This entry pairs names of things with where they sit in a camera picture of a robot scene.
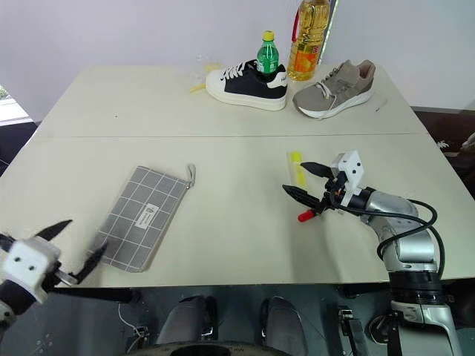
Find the gray pouch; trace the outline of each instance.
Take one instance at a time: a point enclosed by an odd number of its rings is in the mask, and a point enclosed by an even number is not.
[[[107,242],[103,263],[127,272],[145,269],[185,192],[194,185],[195,166],[188,165],[187,171],[188,181],[136,168],[91,248]]]

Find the black and white sneaker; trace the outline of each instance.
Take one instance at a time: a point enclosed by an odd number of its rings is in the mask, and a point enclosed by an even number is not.
[[[206,77],[206,90],[221,102],[277,111],[285,107],[287,74],[279,65],[272,75],[264,76],[252,60],[213,70]]]

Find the beige sneaker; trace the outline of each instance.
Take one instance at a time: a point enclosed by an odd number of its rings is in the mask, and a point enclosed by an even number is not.
[[[314,119],[326,119],[340,111],[367,102],[373,95],[376,70],[371,61],[352,65],[350,60],[333,69],[321,82],[294,95],[300,112]]]

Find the green soda bottle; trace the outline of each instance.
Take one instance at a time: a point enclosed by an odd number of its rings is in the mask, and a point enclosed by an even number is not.
[[[258,71],[265,75],[272,74],[279,66],[279,52],[274,44],[274,33],[265,31],[262,39],[262,46],[258,52]]]

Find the plastic bottle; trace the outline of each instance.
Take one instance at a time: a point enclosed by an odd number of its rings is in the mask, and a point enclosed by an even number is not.
[[[272,31],[265,31],[262,39],[262,46],[258,51],[258,71],[268,75],[274,73],[279,66],[279,52],[274,44]]]
[[[303,0],[295,15],[287,73],[294,80],[313,77],[330,17],[328,0]],[[299,24],[298,37],[295,38]]]

